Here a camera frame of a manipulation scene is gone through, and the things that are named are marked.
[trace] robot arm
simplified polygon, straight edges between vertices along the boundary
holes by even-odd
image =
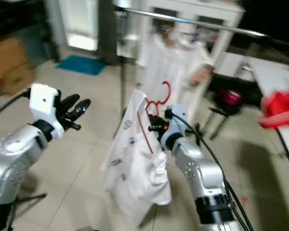
[[[166,110],[165,117],[151,116],[149,130],[157,131],[164,149],[171,150],[176,166],[189,184],[203,231],[239,231],[240,226],[232,215],[232,205],[226,195],[223,172],[207,158],[193,141],[185,137],[186,125],[169,110],[187,120],[187,107],[175,104]]]
[[[60,101],[60,91],[47,85],[32,85],[30,110],[35,122],[0,141],[0,230],[5,228],[25,174],[47,149],[48,142],[62,138],[69,128],[80,129],[74,121],[91,101],[83,100],[68,112],[78,99],[79,95],[74,94]]]

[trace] white cabinet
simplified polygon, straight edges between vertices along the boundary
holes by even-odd
[[[209,19],[211,23],[221,23],[224,26],[237,27],[244,13],[244,9],[236,3],[224,2],[221,0],[211,0],[203,2],[199,0],[145,0],[142,10],[154,12],[156,8],[175,11],[177,17],[203,20]],[[182,31],[191,31],[192,25],[176,23],[175,28]],[[152,30],[152,18],[141,16],[140,44],[139,49],[145,46],[145,40]],[[228,31],[218,31],[215,42],[210,51],[216,63],[222,52],[229,45],[233,33]]]

